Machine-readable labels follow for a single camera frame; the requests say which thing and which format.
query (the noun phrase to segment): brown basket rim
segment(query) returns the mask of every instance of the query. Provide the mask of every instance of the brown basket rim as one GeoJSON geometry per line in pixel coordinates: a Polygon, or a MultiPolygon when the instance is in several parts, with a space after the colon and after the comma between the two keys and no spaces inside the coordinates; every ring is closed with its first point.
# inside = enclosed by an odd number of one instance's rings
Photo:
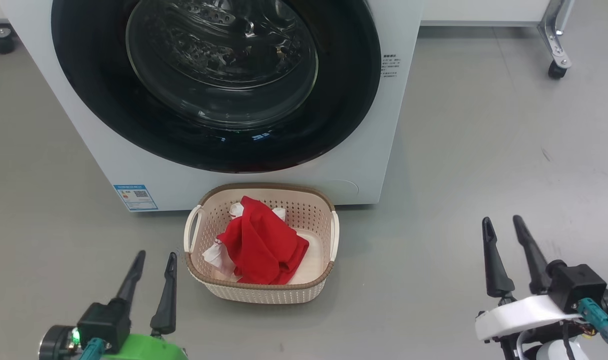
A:
{"type": "MultiPolygon", "coordinates": [[[[274,190],[278,190],[278,191],[297,191],[297,192],[306,192],[309,194],[311,193],[313,195],[316,195],[316,196],[319,196],[320,198],[322,198],[322,200],[324,200],[324,202],[327,203],[327,205],[331,209],[331,211],[332,212],[335,211],[335,207],[334,207],[333,203],[331,203],[328,196],[326,196],[324,193],[320,192],[317,189],[313,189],[312,187],[310,188],[310,187],[305,187],[305,186],[301,186],[301,185],[295,185],[295,184],[281,184],[281,183],[274,183],[274,182],[267,182],[267,183],[266,182],[262,182],[262,183],[261,182],[241,182],[241,183],[237,183],[237,184],[226,184],[226,185],[218,186],[218,187],[215,187],[214,189],[212,189],[211,191],[209,191],[208,193],[206,193],[199,201],[199,205],[201,205],[203,207],[203,205],[206,203],[206,201],[208,199],[212,198],[212,196],[214,196],[214,194],[217,194],[222,191],[239,190],[239,189],[274,189],[274,190]]],[[[333,269],[333,266],[334,266],[334,261],[329,262],[328,266],[326,267],[326,269],[322,273],[322,275],[320,275],[318,278],[316,278],[315,280],[313,280],[311,282],[307,282],[306,284],[292,284],[292,285],[240,284],[239,282],[216,280],[215,278],[212,278],[210,276],[202,275],[201,273],[199,273],[199,271],[197,271],[197,269],[195,268],[195,265],[192,263],[191,253],[186,252],[185,256],[186,256],[186,265],[188,266],[190,273],[198,280],[200,280],[204,283],[212,284],[212,285],[219,285],[220,287],[229,287],[229,288],[245,289],[245,290],[288,291],[288,290],[310,289],[310,288],[313,288],[313,287],[321,284],[322,282],[324,282],[326,280],[326,278],[328,278],[328,276],[330,275],[331,270],[333,269]]]]}

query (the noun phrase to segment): white cloth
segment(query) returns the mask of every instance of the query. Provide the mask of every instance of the white cloth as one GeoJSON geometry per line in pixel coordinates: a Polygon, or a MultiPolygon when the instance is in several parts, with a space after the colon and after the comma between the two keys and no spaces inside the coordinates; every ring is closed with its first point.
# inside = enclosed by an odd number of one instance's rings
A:
{"type": "Polygon", "coordinates": [[[204,260],[217,268],[224,276],[233,275],[235,271],[235,263],[228,256],[228,250],[226,246],[219,240],[215,239],[213,246],[202,253],[204,260]]]}
{"type": "MultiPolygon", "coordinates": [[[[244,214],[244,205],[236,202],[233,205],[230,205],[230,210],[228,212],[231,218],[238,218],[244,214]]],[[[274,212],[275,215],[281,219],[281,221],[286,221],[286,209],[276,207],[272,210],[272,212],[274,212]]],[[[228,256],[226,246],[218,239],[215,239],[213,246],[204,251],[202,256],[207,263],[217,268],[222,275],[226,277],[233,275],[233,271],[235,271],[235,263],[230,259],[230,256],[228,256]]]]}

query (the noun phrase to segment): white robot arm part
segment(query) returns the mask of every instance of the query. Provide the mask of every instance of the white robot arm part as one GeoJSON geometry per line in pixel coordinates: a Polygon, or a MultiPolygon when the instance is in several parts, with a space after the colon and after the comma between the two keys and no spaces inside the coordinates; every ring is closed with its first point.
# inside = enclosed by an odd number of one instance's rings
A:
{"type": "Polygon", "coordinates": [[[574,341],[578,335],[600,333],[608,343],[608,289],[587,265],[546,264],[520,216],[513,217],[524,247],[534,296],[516,300],[515,286],[503,268],[497,237],[489,218],[482,221],[486,292],[500,298],[498,307],[480,311],[477,338],[500,343],[506,360],[588,360],[574,341]],[[524,351],[523,344],[541,343],[524,351]]]}

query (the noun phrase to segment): basket handle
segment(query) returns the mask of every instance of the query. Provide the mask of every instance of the basket handle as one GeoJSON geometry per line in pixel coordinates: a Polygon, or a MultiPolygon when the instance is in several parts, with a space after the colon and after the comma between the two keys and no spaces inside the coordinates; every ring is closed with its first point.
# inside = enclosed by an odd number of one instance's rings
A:
{"type": "Polygon", "coordinates": [[[333,221],[331,221],[331,236],[333,242],[331,242],[331,261],[335,261],[337,256],[337,248],[340,245],[340,218],[337,216],[337,212],[333,211],[333,221]]]}
{"type": "Polygon", "coordinates": [[[184,251],[186,253],[192,254],[195,250],[195,242],[197,239],[197,233],[199,231],[199,223],[201,223],[201,205],[197,205],[189,214],[188,219],[186,220],[186,227],[184,228],[184,251]],[[195,225],[195,233],[193,235],[192,244],[190,243],[190,230],[193,228],[193,223],[195,222],[195,217],[197,217],[197,224],[195,225]]]}

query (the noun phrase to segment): washing machine door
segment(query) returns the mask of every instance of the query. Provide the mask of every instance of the washing machine door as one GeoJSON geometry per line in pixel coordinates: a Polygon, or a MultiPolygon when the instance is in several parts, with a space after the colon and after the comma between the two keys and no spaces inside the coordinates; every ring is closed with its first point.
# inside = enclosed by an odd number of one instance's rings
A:
{"type": "Polygon", "coordinates": [[[319,157],[357,128],[379,85],[362,0],[54,0],[52,31],[99,119],[208,171],[319,157]]]}

